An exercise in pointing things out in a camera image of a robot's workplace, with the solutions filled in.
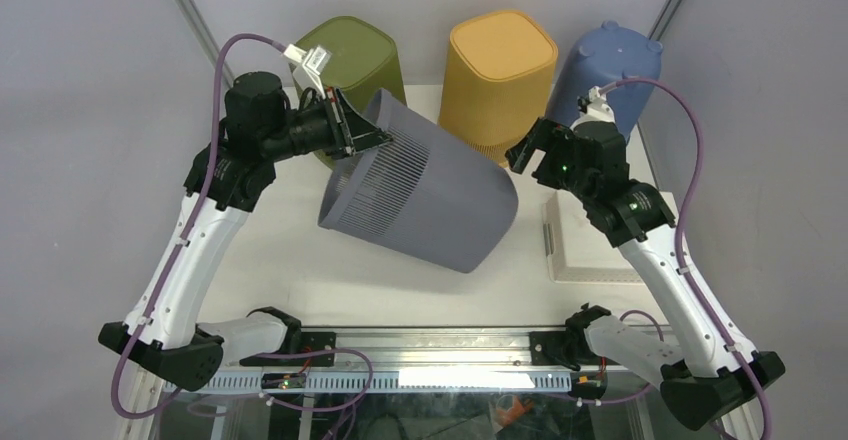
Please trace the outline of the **olive green mesh bin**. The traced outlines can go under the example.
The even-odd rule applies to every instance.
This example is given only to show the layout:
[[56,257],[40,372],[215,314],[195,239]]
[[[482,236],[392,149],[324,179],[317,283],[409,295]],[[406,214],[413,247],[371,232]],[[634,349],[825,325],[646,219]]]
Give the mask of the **olive green mesh bin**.
[[381,89],[407,103],[395,41],[358,17],[330,18],[284,48],[296,49],[297,60],[316,48],[326,51],[328,58],[321,62],[322,85],[339,88],[358,112],[364,111]]

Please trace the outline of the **yellow mesh bin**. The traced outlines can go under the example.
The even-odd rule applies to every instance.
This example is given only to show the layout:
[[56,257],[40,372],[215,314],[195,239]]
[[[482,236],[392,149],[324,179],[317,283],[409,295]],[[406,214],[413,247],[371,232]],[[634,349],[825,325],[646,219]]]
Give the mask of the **yellow mesh bin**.
[[520,10],[457,24],[449,35],[438,124],[506,166],[506,151],[545,111],[557,60],[555,41]]

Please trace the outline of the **grey mesh bin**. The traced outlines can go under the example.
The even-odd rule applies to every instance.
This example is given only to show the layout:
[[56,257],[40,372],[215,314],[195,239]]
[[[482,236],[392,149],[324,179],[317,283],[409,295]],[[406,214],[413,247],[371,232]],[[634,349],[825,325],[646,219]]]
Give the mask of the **grey mesh bin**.
[[393,139],[336,163],[318,226],[457,272],[475,270],[517,215],[509,174],[385,89],[363,115]]

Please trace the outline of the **large blue plastic bucket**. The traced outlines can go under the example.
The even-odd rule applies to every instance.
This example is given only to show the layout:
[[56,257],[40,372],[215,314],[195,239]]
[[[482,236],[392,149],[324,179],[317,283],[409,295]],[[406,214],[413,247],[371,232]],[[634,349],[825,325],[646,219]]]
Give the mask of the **large blue plastic bucket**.
[[570,126],[577,101],[594,87],[622,79],[660,78],[664,46],[613,20],[583,34],[571,47],[554,83],[544,116]]

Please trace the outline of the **white perforated plastic basket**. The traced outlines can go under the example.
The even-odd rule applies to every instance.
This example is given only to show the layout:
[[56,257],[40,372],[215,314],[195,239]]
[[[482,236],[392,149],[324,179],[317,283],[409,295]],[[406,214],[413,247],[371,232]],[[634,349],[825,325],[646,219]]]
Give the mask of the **white perforated plastic basket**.
[[641,284],[639,273],[587,218],[582,203],[554,192],[542,208],[550,279],[555,283]]

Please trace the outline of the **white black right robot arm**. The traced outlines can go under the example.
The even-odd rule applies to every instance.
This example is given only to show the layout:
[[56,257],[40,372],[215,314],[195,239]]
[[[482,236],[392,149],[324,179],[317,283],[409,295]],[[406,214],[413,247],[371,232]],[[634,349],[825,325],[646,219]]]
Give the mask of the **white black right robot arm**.
[[628,368],[656,387],[690,430],[743,406],[785,374],[780,356],[755,347],[709,292],[676,238],[678,222],[659,191],[631,178],[627,145],[614,123],[570,129],[538,118],[507,151],[510,169],[523,172],[537,151],[544,155],[533,178],[581,203],[590,224],[641,277],[678,341],[669,346],[600,306],[585,305],[566,321],[566,366],[605,357]]

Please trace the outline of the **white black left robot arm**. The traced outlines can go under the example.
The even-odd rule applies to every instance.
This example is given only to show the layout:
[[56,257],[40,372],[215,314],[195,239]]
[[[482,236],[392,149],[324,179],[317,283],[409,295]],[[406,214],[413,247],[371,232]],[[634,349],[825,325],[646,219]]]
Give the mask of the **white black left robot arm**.
[[298,319],[273,307],[202,323],[198,316],[223,256],[276,178],[276,164],[321,151],[347,159],[392,142],[334,87],[298,102],[269,72],[239,76],[226,91],[210,144],[194,158],[171,245],[133,310],[105,324],[101,345],[173,386],[195,392],[225,365],[265,355],[277,366],[301,352]]

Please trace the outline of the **aluminium front rail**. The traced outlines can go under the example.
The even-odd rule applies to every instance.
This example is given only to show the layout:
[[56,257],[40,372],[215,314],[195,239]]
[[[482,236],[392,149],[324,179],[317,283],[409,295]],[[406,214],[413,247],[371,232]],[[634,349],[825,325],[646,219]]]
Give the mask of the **aluminium front rail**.
[[131,357],[169,390],[208,394],[562,392],[576,374],[569,342],[563,327],[294,327],[272,355],[227,360],[227,341],[206,327],[186,347]]

